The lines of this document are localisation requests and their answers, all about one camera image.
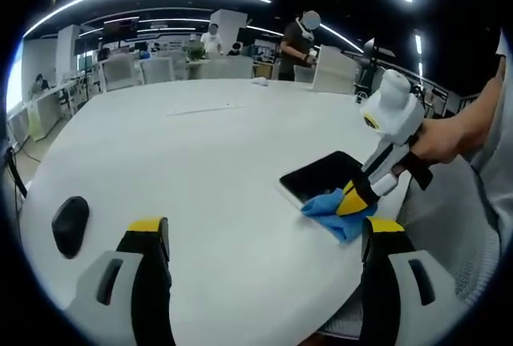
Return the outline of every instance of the black computer mouse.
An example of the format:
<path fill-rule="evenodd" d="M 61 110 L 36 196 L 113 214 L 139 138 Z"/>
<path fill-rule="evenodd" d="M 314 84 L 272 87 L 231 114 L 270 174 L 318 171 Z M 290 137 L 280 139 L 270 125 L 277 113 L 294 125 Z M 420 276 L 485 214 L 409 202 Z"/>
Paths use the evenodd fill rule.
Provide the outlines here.
<path fill-rule="evenodd" d="M 55 243 L 68 259 L 75 258 L 82 246 L 89 218 L 89 206 L 81 196 L 72 196 L 57 210 L 51 221 Z"/>

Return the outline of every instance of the dark shirt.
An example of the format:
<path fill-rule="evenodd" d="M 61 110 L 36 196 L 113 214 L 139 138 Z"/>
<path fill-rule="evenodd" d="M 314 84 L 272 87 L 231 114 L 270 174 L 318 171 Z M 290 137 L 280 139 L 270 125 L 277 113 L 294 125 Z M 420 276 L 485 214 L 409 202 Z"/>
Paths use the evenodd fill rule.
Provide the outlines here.
<path fill-rule="evenodd" d="M 307 38 L 303 38 L 303 32 L 296 21 L 293 21 L 287 26 L 281 41 L 287 42 L 289 46 L 295 50 L 298 50 L 302 54 L 308 54 L 310 49 L 312 49 L 313 45 L 315 44 L 313 40 L 310 41 Z M 282 51 L 280 72 L 282 74 L 293 74 L 294 65 L 310 67 L 310 65 L 304 60 L 296 58 L 295 56 L 289 55 Z"/>

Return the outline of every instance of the white round table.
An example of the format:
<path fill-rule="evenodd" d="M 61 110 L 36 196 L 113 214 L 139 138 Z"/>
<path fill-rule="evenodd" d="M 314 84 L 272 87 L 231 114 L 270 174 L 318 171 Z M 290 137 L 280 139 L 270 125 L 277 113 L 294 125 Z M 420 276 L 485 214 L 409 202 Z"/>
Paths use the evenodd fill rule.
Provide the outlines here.
<path fill-rule="evenodd" d="M 164 215 L 178 345 L 298 344 L 358 286 L 362 241 L 339 244 L 302 218 L 278 179 L 335 150 L 365 161 L 377 143 L 352 96 L 297 83 L 197 80 L 98 95 L 40 164 L 22 244 L 65 308 L 79 275 L 116 249 L 131 222 Z M 377 215 L 397 215 L 406 185 L 402 177 Z M 91 216 L 81 251 L 65 259 L 50 222 L 72 195 Z"/>

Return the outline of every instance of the black ceiling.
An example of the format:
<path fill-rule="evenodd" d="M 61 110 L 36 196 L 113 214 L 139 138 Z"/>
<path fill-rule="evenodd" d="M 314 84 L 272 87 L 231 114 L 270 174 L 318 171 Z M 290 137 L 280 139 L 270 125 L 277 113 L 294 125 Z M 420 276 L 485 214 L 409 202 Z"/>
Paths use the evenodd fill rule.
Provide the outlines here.
<path fill-rule="evenodd" d="M 44 14 L 71 0 L 41 0 L 26 28 Z M 287 22 L 305 9 L 314 9 L 322 22 L 359 46 L 376 37 L 379 46 L 392 50 L 396 63 L 417 72 L 414 33 L 423 41 L 425 76 L 462 95 L 482 88 L 495 69 L 495 46 L 499 37 L 501 0 L 90 0 L 73 6 L 41 25 L 30 38 L 53 34 L 70 24 L 125 11 L 157 7 L 226 8 L 248 14 L 254 26 L 282 32 Z M 144 10 L 141 18 L 208 18 L 200 10 Z M 101 25 L 103 20 L 91 22 Z M 350 47 L 323 30 L 316 31 L 317 44 Z"/>

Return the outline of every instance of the blue cloth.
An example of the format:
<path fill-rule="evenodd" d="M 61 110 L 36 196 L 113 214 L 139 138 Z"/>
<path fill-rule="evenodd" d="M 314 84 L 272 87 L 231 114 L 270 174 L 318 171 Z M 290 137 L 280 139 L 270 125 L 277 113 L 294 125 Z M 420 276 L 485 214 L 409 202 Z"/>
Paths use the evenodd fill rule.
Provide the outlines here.
<path fill-rule="evenodd" d="M 362 221 L 376 213 L 378 206 L 368 206 L 355 214 L 339 216 L 336 211 L 344 199 L 344 192 L 338 188 L 331 194 L 318 195 L 305 203 L 301 212 L 327 228 L 341 242 L 349 242 L 362 233 Z"/>

